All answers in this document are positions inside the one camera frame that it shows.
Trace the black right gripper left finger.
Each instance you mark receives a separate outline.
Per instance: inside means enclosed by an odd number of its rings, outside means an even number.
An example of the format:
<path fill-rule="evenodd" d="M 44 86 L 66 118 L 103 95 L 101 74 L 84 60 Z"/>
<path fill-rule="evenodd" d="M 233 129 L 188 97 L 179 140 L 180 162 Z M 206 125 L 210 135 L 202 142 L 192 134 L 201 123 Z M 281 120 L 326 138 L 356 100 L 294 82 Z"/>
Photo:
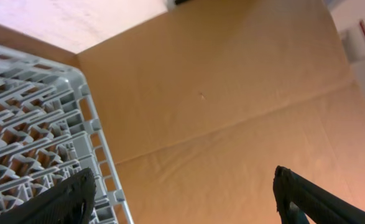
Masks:
<path fill-rule="evenodd" d="M 96 184 L 89 168 L 0 215 L 0 224 L 88 224 Z"/>

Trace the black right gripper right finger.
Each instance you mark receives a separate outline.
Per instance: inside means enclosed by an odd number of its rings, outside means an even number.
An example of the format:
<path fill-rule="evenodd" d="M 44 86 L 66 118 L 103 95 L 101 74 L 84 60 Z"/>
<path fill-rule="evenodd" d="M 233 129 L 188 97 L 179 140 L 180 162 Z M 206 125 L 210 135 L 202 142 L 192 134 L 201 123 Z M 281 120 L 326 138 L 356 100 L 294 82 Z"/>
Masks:
<path fill-rule="evenodd" d="M 273 192 L 283 224 L 308 223 L 310 220 L 315 223 L 365 223 L 365 211 L 341 200 L 286 167 L 276 167 Z"/>

